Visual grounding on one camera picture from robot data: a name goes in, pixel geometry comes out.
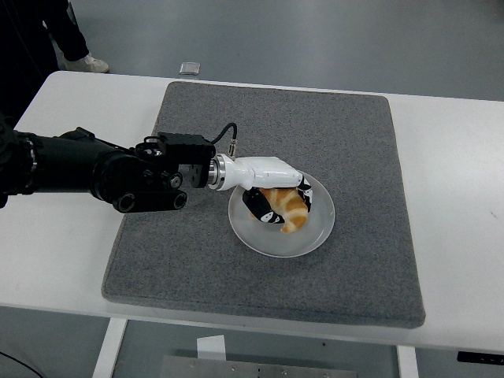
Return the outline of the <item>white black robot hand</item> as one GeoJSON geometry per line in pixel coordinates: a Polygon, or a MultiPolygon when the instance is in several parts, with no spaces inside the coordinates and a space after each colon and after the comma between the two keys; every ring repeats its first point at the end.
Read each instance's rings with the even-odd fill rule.
{"type": "Polygon", "coordinates": [[[313,190],[298,170],[277,157],[217,156],[217,190],[243,189],[242,201],[252,217],[280,224],[283,233],[300,230],[308,221],[313,190]]]}

